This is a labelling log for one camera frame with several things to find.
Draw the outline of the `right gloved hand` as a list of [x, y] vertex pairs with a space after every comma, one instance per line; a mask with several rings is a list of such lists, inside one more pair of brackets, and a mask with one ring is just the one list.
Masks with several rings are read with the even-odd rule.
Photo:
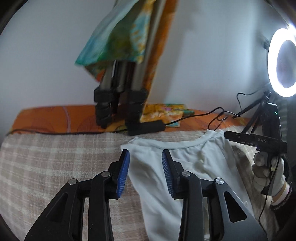
[[273, 177], [272, 184], [269, 187], [268, 195], [275, 197], [278, 195], [284, 185], [286, 184], [284, 171], [284, 160], [282, 158], [274, 157], [271, 160], [272, 171], [267, 168], [267, 153], [257, 152], [253, 158], [254, 164], [252, 171], [254, 173], [253, 185], [255, 189], [262, 192], [265, 187], [269, 186], [271, 178]]

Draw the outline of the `right forearm with bracelets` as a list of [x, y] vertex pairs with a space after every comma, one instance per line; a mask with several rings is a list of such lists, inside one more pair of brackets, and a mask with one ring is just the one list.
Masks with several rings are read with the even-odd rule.
[[269, 208], [276, 210], [282, 207], [289, 199], [291, 192], [292, 187], [287, 182], [285, 182], [281, 190], [275, 196], [272, 196], [272, 201]]

